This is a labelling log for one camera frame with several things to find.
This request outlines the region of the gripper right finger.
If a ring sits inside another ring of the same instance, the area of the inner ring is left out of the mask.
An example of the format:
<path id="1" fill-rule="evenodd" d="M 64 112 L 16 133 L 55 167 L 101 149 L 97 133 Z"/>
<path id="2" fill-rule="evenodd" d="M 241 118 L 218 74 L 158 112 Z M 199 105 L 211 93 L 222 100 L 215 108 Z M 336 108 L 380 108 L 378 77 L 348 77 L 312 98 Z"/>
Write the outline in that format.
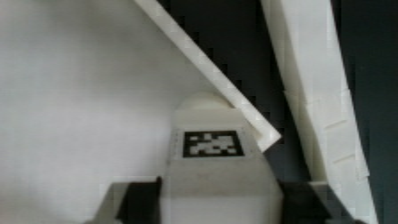
<path id="1" fill-rule="evenodd" d="M 280 224 L 368 224 L 355 219 L 325 182 L 279 182 Z"/>

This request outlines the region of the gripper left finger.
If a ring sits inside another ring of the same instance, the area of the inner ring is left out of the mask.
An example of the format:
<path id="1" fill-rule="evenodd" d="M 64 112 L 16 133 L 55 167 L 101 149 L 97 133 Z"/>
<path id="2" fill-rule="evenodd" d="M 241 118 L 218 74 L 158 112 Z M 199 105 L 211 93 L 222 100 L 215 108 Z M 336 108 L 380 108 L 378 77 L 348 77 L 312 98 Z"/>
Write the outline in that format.
<path id="1" fill-rule="evenodd" d="M 87 224 L 161 224 L 161 177 L 113 183 Z"/>

